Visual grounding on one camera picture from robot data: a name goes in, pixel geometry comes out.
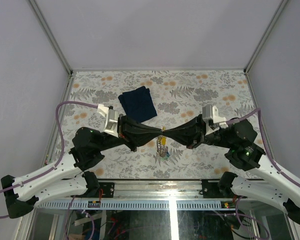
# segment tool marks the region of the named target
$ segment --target yellow object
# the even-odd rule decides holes
[[[161,138],[161,143],[162,143],[163,146],[166,145],[166,140],[167,140],[167,138],[166,138],[165,136],[162,136],[162,138]]]

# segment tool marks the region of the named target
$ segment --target wall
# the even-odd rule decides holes
[[[66,81],[27,1],[0,0],[0,179],[40,167]],[[18,222],[0,220],[0,240],[12,239]]]
[[[281,0],[37,2],[73,69],[243,69]]]
[[[249,76],[276,160],[300,177],[300,0],[288,3]]]

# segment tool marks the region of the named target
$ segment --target floral pattern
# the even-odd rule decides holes
[[[243,71],[82,71],[74,76],[70,100],[89,104],[113,106],[124,114],[118,96],[146,86],[157,116],[144,122],[146,125],[166,129],[188,122],[202,112],[202,106],[216,105],[219,114],[231,119],[242,117],[254,109],[254,103]],[[250,122],[258,132],[255,142],[263,147],[258,119]],[[72,147],[72,138],[80,127],[102,131],[105,119],[96,109],[69,104],[62,121],[65,152]],[[186,149],[172,139],[167,139],[169,157],[157,153],[156,139],[131,152],[119,146],[102,154],[105,158],[92,171],[98,178],[115,179],[217,179],[225,171],[245,178],[252,174],[233,167],[224,157],[227,149],[201,145]],[[56,160],[61,153],[61,141],[57,140],[54,154]]]

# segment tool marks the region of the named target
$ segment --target navy fabric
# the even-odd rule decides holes
[[[149,88],[145,86],[127,91],[118,97],[126,115],[138,123],[142,123],[157,116]]]

